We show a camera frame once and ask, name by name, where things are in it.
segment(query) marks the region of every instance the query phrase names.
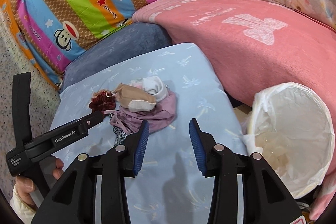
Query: human hand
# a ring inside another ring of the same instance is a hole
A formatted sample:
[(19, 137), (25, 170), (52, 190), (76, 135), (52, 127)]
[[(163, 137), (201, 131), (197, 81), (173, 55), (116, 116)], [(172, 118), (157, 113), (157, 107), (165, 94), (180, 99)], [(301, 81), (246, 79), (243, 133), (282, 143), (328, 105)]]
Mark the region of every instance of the human hand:
[[(64, 167), (64, 163), (56, 158), (56, 168), (52, 171), (52, 174), (55, 179), (59, 179), (63, 174), (62, 168)], [(36, 204), (33, 201), (30, 193), (35, 191), (35, 184), (33, 181), (24, 176), (17, 176), (15, 178), (16, 182), (16, 190), (19, 197), (22, 199), (24, 203), (26, 203), (30, 208), (37, 210)]]

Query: bed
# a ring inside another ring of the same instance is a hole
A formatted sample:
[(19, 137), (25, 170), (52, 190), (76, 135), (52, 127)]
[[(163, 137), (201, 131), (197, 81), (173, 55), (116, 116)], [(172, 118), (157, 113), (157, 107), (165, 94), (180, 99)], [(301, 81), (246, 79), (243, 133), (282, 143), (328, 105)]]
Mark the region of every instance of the bed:
[[(126, 194), (132, 223), (207, 222), (213, 178), (199, 172), (189, 137), (189, 120), (196, 117), (201, 129), (215, 140), (246, 154), (241, 127), (230, 101), (211, 64), (192, 43), (182, 43), (134, 57), (102, 70), (61, 93), (61, 104), (52, 128), (91, 112), (88, 104), (93, 92), (112, 90), (120, 82), (151, 75), (159, 76), (177, 97), (177, 117), (166, 128), (148, 139), (142, 170), (137, 178), (126, 178)], [(89, 130), (89, 136), (58, 151), (67, 168), (80, 153), (90, 156), (105, 153), (114, 145), (115, 134), (109, 119)], [(242, 184), (240, 213), (242, 222)]]

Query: white sleeve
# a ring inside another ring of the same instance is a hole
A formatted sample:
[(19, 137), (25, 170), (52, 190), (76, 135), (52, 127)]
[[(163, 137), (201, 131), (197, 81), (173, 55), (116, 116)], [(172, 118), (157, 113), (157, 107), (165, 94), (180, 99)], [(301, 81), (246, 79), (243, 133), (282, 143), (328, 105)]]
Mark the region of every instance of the white sleeve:
[(16, 185), (13, 189), (13, 197), (9, 201), (9, 204), (13, 208), (14, 212), (19, 216), (24, 224), (30, 224), (33, 220), (36, 211), (30, 208), (17, 194)]

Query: trash bin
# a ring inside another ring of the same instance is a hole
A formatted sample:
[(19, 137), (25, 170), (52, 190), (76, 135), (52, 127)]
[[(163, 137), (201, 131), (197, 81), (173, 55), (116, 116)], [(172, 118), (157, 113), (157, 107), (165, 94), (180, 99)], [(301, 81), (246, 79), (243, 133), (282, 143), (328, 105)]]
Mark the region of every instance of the trash bin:
[(326, 104), (293, 82), (255, 95), (244, 139), (248, 152), (262, 153), (295, 199), (321, 185), (335, 146)]

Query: fabric pile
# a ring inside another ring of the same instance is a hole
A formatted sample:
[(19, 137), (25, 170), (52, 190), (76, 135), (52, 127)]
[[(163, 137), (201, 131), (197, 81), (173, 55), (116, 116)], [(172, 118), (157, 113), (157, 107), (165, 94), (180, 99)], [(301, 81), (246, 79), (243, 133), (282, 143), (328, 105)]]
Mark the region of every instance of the fabric pile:
[(170, 125), (176, 115), (176, 96), (159, 77), (151, 76), (128, 85), (120, 83), (114, 91), (100, 90), (93, 94), (89, 107), (109, 115), (116, 146), (138, 132), (143, 120), (149, 122), (150, 133)]

